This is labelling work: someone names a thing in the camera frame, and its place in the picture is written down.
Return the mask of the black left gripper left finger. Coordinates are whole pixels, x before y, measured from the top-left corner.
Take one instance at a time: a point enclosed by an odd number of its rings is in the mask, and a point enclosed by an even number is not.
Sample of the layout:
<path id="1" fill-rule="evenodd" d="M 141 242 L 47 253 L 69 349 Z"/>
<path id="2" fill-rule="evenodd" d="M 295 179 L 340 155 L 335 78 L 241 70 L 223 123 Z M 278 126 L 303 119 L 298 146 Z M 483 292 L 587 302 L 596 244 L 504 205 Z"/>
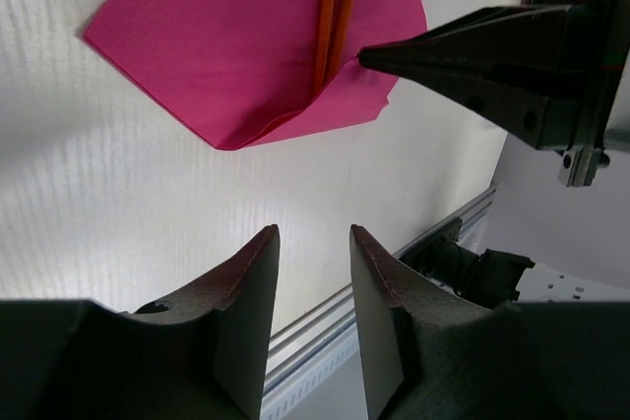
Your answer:
<path id="1" fill-rule="evenodd" d="M 280 232 L 128 313 L 91 300 L 1 305 L 5 419 L 256 419 Z"/>

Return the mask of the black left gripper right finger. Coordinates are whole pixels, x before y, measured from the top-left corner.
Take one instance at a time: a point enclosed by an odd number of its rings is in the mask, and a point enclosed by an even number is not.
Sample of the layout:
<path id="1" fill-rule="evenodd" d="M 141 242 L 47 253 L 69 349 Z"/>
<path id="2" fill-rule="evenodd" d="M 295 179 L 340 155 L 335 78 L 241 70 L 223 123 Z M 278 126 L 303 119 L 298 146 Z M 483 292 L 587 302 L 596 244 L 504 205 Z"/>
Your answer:
<path id="1" fill-rule="evenodd" d="M 625 302 L 504 303 L 453 295 L 349 234 L 367 413 L 372 419 L 625 419 Z"/>

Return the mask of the pink paper napkin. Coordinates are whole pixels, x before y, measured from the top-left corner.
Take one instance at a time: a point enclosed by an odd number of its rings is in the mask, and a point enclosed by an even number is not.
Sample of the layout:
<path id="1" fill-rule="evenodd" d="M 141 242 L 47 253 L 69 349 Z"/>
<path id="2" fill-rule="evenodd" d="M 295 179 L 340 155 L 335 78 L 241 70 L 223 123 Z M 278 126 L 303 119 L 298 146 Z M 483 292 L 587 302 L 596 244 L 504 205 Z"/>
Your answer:
<path id="1" fill-rule="evenodd" d="M 313 89 L 321 0 L 105 0 L 83 37 L 193 133 L 239 150 L 375 120 L 396 78 L 357 61 L 427 29 L 421 0 L 354 0 L 342 65 Z"/>

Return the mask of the orange plastic spoon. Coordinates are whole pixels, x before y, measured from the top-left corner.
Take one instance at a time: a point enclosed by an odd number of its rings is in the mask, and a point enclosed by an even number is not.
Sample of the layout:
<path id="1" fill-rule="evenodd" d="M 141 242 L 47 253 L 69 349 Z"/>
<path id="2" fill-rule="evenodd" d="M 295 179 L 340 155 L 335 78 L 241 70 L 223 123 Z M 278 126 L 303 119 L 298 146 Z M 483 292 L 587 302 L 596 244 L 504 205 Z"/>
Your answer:
<path id="1" fill-rule="evenodd" d="M 321 0 L 317 33 L 317 48 L 313 75 L 313 95 L 321 91 L 326 78 L 327 59 L 331 29 L 335 10 L 335 0 Z"/>

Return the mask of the orange plastic fork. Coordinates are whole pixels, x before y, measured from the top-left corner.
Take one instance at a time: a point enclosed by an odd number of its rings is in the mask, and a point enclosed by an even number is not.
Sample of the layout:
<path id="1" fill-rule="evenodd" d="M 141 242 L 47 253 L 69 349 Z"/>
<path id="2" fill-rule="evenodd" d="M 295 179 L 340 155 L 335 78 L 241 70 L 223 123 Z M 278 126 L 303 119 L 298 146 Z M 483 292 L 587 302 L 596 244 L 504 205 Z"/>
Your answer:
<path id="1" fill-rule="evenodd" d="M 339 9 L 338 21 L 327 64 L 326 78 L 328 80 L 332 79 L 341 67 L 353 2 L 354 0 L 341 0 L 341 8 Z"/>

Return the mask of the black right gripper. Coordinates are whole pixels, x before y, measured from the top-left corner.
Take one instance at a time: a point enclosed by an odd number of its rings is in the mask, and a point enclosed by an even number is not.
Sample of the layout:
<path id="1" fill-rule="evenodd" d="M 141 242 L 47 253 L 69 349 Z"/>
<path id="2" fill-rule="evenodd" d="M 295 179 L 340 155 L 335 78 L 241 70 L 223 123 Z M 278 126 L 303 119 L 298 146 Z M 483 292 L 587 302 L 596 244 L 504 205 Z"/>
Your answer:
<path id="1" fill-rule="evenodd" d="M 535 150 L 563 150 L 560 181 L 590 186 L 629 151 L 629 0 L 522 0 L 406 40 L 362 67 L 424 86 Z"/>

